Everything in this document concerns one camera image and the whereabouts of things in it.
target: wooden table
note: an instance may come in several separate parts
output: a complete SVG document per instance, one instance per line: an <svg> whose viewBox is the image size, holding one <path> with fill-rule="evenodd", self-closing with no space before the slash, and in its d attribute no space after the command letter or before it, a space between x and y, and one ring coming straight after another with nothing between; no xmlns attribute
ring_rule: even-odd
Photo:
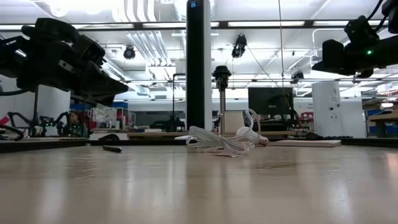
<svg viewBox="0 0 398 224"><path fill-rule="evenodd" d="M380 114L369 116L368 120L370 122L375 122L376 124L376 136L378 138L386 138L386 122L397 122L398 121L398 111L393 111L390 114Z"/></svg>
<svg viewBox="0 0 398 224"><path fill-rule="evenodd" d="M283 135L291 135L295 134L295 131L262 131L262 136L283 136ZM142 139L142 138L150 138L150 139L174 139L179 136L186 136L188 132L176 132L176 133L128 133L129 139ZM235 136L235 133L226 133L226 136Z"/></svg>
<svg viewBox="0 0 398 224"><path fill-rule="evenodd" d="M390 149L74 147L2 154L0 222L398 223Z"/></svg>

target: ceiling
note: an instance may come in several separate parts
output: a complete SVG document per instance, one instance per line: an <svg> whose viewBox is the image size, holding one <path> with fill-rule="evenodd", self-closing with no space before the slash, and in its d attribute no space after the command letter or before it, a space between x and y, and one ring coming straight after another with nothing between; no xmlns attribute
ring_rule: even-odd
<svg viewBox="0 0 398 224"><path fill-rule="evenodd" d="M69 23L92 23L92 22L118 22L115 21L113 9L123 0L1 0L0 1L0 21L3 24L19 23L33 24L38 17L54 17ZM148 2L151 0L131 0L135 8L143 4L144 9L148 9ZM175 8L184 11L186 0L154 0L154 9L152 12L143 15L142 18L155 19L160 22L170 22L177 20ZM213 21L251 21L251 20L278 20L279 4L278 0L214 0L212 10ZM56 17L51 11L50 5L59 3L59 9L68 9L64 16ZM280 0L280 13L282 20L304 20L304 19L354 19L360 15L368 16L374 9L376 0ZM141 20L139 11L135 12L136 19ZM373 19L381 19L379 12ZM282 72L285 77L290 77L294 71L303 71L305 78L339 78L340 76L327 73L315 73L311 71L311 60L313 49L320 50L322 42L328 39L336 39L342 42L347 41L346 34L340 30L318 30L313 35L313 29L236 29L236 30L212 30L211 37L211 65L214 70L218 65L227 65L233 72L232 80L249 80L248 82L231 83L229 87L247 88L249 86L275 86L275 83L251 83L251 79L272 79L282 78ZM136 47L136 57L133 60L126 60L123 52L126 45L134 45L134 40L126 35L126 31L101 31L101 32L81 32L101 44L106 49L107 58L128 80L164 80L169 79L173 73L179 70L178 63L184 60L184 38L175 37L180 35L180 30L162 30L158 38L163 43L165 52L172 62L167 67L148 67L148 59L145 54L151 52L157 58L161 58L162 50L151 45L151 49L142 49ZM2 33L6 37L20 35L17 32ZM236 36L245 34L248 40L248 48L245 54L232 60L231 49ZM156 35L156 31L137 32L137 35L148 38ZM381 38L389 37L388 31L384 30L380 34ZM396 67L390 67L385 70L378 70L373 77L385 77L390 75L394 78L398 70ZM350 93L357 95L355 91L361 94L365 92L370 94L375 87L383 82L362 82L356 88L352 82L341 82L341 89L344 94ZM311 82L302 81L295 85L298 90L298 96L310 93ZM170 96L169 84L143 85L150 90L150 94L165 94ZM178 95L182 98L184 94L184 83L177 84ZM134 91L125 95L125 98L140 98Z"/></svg>

